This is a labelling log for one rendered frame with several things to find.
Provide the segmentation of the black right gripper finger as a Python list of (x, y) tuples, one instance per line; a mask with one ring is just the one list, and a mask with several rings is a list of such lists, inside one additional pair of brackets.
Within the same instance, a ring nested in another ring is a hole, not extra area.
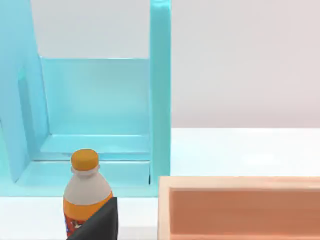
[(118, 199), (112, 197), (86, 221), (65, 218), (66, 240), (118, 240)]

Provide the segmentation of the orange bottle with orange cap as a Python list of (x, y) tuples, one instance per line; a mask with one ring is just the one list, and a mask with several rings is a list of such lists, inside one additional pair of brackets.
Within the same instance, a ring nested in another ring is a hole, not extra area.
[(71, 155), (72, 177), (63, 193), (63, 214), (66, 236), (70, 237), (114, 195), (99, 172), (98, 153), (89, 148)]

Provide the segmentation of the light blue rack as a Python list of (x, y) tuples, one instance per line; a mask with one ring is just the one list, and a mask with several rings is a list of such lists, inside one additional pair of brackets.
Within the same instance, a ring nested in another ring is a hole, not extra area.
[(98, 153), (117, 197), (170, 174), (171, 0), (0, 0), (0, 196), (61, 196)]

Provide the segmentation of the shallow salmon-coloured box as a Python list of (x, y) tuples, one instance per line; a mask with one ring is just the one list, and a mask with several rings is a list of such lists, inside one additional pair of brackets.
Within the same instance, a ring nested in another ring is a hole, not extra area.
[(320, 177), (162, 176), (157, 240), (320, 240)]

